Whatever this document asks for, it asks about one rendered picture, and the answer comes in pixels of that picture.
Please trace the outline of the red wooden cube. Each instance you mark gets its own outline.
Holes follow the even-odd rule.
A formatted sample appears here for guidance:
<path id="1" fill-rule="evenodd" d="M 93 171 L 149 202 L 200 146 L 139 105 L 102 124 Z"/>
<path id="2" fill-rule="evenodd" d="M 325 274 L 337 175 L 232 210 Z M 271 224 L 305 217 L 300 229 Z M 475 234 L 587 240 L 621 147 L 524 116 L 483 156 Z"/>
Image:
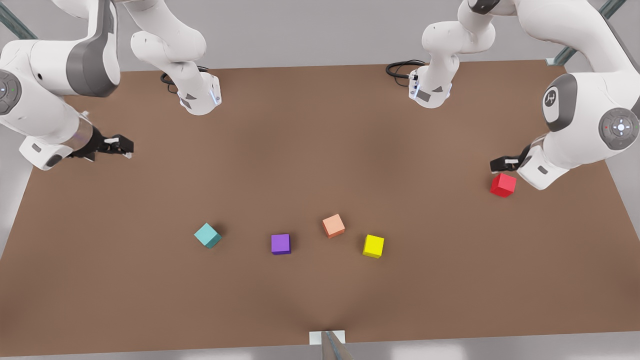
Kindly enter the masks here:
<path id="1" fill-rule="evenodd" d="M 499 173 L 492 180 L 490 192 L 501 198 L 507 198 L 514 194 L 517 178 L 505 173 Z"/>

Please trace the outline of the orange wooden cube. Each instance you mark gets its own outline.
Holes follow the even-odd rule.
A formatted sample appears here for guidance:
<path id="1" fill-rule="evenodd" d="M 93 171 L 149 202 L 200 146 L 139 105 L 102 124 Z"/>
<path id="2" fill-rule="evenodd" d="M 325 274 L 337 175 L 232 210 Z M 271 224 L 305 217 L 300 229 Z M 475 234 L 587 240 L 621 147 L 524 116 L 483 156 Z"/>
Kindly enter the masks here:
<path id="1" fill-rule="evenodd" d="M 339 214 L 334 214 L 329 218 L 323 219 L 322 226 L 329 239 L 343 234 L 346 230 L 345 224 Z"/>

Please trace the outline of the silver frame post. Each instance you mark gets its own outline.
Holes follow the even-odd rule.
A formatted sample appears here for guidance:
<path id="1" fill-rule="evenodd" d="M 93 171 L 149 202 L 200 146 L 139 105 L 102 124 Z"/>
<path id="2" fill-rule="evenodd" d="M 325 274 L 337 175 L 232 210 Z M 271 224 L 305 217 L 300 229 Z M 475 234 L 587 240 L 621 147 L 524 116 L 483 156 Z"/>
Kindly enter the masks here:
<path id="1" fill-rule="evenodd" d="M 547 58 L 547 66 L 567 66 L 580 53 L 592 71 L 611 73 L 629 69 L 634 59 L 611 25 L 610 18 L 627 0 L 605 0 L 599 9 L 588 0 L 553 0 L 545 7 L 550 13 L 545 29 L 551 32 L 546 41 L 564 47 L 554 57 Z"/>
<path id="2" fill-rule="evenodd" d="M 347 350 L 344 330 L 323 330 L 309 332 L 309 344 L 321 346 L 321 360 L 354 360 Z"/>
<path id="3" fill-rule="evenodd" d="M 0 1 L 0 23 L 20 40 L 37 40 L 38 37 Z"/>

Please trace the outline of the teal wooden cube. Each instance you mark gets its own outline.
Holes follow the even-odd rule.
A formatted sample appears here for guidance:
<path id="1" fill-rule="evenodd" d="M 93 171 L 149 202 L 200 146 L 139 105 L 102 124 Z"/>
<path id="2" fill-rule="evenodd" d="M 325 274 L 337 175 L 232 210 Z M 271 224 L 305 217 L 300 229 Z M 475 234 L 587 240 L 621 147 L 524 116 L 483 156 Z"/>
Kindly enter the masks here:
<path id="1" fill-rule="evenodd" d="M 204 223 L 194 236 L 208 249 L 212 249 L 222 239 L 222 235 L 209 223 Z"/>

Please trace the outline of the yellow wooden cube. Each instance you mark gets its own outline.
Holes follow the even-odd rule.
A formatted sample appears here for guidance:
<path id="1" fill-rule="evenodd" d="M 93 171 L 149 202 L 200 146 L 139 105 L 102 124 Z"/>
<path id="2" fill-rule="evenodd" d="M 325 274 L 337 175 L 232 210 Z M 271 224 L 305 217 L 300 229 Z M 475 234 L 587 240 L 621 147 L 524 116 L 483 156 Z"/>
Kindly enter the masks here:
<path id="1" fill-rule="evenodd" d="M 367 234 L 365 237 L 362 255 L 380 259 L 383 254 L 385 239 L 377 235 Z"/>

